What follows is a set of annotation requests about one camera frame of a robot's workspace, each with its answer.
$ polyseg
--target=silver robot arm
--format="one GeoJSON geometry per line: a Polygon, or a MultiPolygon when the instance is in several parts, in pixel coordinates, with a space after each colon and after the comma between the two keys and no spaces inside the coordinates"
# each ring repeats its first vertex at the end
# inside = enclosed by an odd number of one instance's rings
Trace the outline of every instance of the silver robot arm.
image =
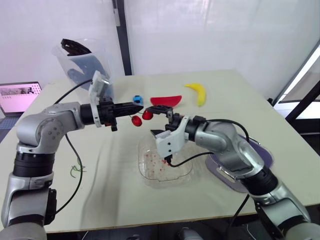
{"type": "Polygon", "coordinates": [[[50,188],[53,164],[66,133],[92,124],[111,126],[116,131],[117,117],[133,115],[143,108],[132,102],[114,104],[111,99],[101,97],[104,84],[93,81],[89,92],[95,96],[91,97],[91,104],[55,104],[21,120],[17,126],[19,143],[14,168],[2,206],[4,230],[0,232],[0,240],[47,239],[43,226],[54,220],[57,205],[57,191],[50,188]]]}
{"type": "Polygon", "coordinates": [[[173,153],[180,151],[187,141],[193,141],[215,153],[221,170],[247,188],[270,236],[286,240],[320,239],[320,226],[310,222],[303,204],[265,166],[233,124],[181,116],[165,106],[152,106],[147,111],[166,114],[169,119],[166,131],[155,135],[157,151],[169,164],[173,153]]]}

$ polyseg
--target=clear plastic container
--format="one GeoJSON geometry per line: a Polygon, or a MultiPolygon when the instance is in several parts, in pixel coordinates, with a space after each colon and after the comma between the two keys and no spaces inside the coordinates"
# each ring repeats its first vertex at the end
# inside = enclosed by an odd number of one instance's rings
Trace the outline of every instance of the clear plastic container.
{"type": "MultiPolygon", "coordinates": [[[[71,80],[72,85],[75,86],[92,79],[95,71],[99,71],[112,82],[112,72],[108,62],[110,55],[107,53],[103,42],[91,38],[76,39],[75,41],[87,47],[91,53],[68,56],[68,52],[61,47],[61,44],[56,45],[51,51],[52,54],[57,57],[64,73],[71,80]]],[[[88,90],[89,86],[90,83],[87,83],[81,87],[88,90]]],[[[75,91],[82,102],[87,102],[89,100],[88,92],[83,91],[83,89],[79,88],[75,91]]],[[[112,84],[106,90],[105,95],[114,98],[112,84]]]]}
{"type": "MultiPolygon", "coordinates": [[[[171,163],[173,165],[195,154],[188,145],[187,143],[181,151],[172,155],[171,163]]],[[[187,182],[190,179],[188,174],[192,170],[192,161],[179,167],[169,166],[164,158],[158,154],[156,141],[151,133],[141,139],[138,148],[139,171],[145,178],[147,185],[152,187],[172,186],[187,182]]]]}

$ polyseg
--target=toy banana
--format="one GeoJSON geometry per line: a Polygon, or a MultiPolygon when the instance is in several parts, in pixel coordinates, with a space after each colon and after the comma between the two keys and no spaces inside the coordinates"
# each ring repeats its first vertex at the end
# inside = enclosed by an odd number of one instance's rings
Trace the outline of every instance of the toy banana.
{"type": "Polygon", "coordinates": [[[204,86],[202,86],[199,83],[191,83],[191,84],[185,84],[185,87],[191,88],[193,90],[195,90],[198,94],[198,98],[197,98],[197,104],[198,106],[202,106],[203,104],[205,104],[206,101],[206,89],[204,88],[204,86]]]}

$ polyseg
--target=white table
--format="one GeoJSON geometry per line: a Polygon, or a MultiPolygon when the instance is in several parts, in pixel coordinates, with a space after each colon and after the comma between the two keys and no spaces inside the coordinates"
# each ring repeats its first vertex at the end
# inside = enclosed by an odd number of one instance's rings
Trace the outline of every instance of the white table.
{"type": "MultiPolygon", "coordinates": [[[[34,114],[51,105],[71,84],[67,80],[48,84],[24,115],[34,114]]],[[[121,77],[114,83],[117,102],[129,102],[142,95],[144,105],[150,97],[182,95],[175,111],[208,119],[225,118],[242,123],[251,137],[261,142],[274,157],[272,171],[280,176],[304,205],[320,203],[320,158],[237,72],[218,70],[184,74],[121,77]],[[197,82],[206,87],[206,103],[196,104],[196,93],[183,85],[197,82]]],[[[64,102],[78,101],[72,93],[64,102]]],[[[78,231],[116,226],[185,221],[231,216],[245,195],[235,192],[214,177],[205,167],[205,156],[193,161],[190,181],[174,186],[152,187],[145,184],[138,168],[138,143],[151,128],[164,128],[167,119],[155,116],[132,125],[129,117],[118,120],[118,131],[87,126],[70,132],[86,172],[79,192],[50,224],[48,232],[78,231]]],[[[7,177],[16,154],[16,127],[0,144],[0,203],[4,199],[7,177]]],[[[57,206],[74,191],[77,178],[70,176],[76,157],[63,139],[55,156],[54,181],[57,206]]],[[[242,214],[254,213],[250,200],[242,214]]]]}

